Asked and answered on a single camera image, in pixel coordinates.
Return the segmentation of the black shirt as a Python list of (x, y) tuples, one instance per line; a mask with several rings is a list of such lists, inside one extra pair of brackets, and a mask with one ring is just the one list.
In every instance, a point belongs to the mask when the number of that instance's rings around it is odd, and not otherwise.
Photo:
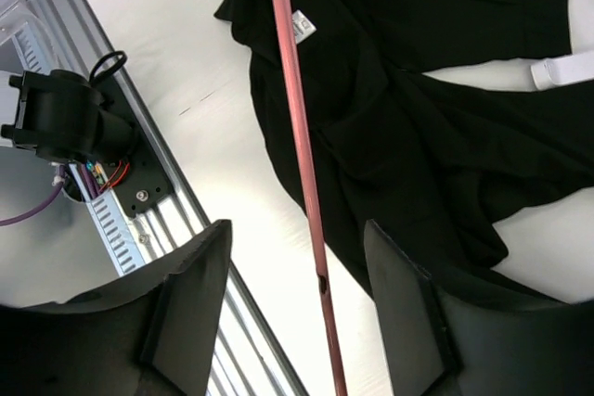
[[(291, 0), (324, 238), (370, 290), (376, 222), (413, 257), (593, 296), (593, 84), (539, 91), (437, 70), (565, 57), (569, 0)], [(569, 225), (573, 233), (565, 235)]]

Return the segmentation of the pink wire hanger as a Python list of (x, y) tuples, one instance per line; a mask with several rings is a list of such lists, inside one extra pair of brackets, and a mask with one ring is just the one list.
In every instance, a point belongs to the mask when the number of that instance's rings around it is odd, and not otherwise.
[(309, 136), (297, 44), (292, 25), (291, 0), (272, 0), (272, 3), (291, 116), (293, 140), (301, 177), (303, 200), (315, 260), (317, 288), (324, 318), (334, 389), (337, 395), (346, 396), (348, 390), (330, 290), (329, 268), (316, 186), (315, 164)]

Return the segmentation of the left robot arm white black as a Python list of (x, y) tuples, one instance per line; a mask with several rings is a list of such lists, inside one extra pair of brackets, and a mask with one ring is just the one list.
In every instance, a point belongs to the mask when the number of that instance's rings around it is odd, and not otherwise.
[(125, 160), (140, 139), (136, 124), (110, 111), (113, 96), (99, 90), (123, 68), (128, 57), (112, 51), (89, 76), (55, 69), (48, 74), (10, 73), (7, 86), (17, 93), (14, 121), (1, 124), (1, 137), (17, 149), (57, 163)]

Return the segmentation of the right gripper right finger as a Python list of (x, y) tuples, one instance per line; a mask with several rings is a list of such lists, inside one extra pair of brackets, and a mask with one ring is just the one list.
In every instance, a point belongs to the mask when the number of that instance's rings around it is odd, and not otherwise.
[(373, 221), (368, 275), (396, 395), (590, 395), (593, 303), (414, 261)]

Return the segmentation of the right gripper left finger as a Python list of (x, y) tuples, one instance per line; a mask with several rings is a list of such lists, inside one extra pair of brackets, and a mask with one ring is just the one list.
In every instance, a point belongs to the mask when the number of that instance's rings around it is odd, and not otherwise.
[(232, 223), (64, 302), (1, 308), (4, 395), (203, 395)]

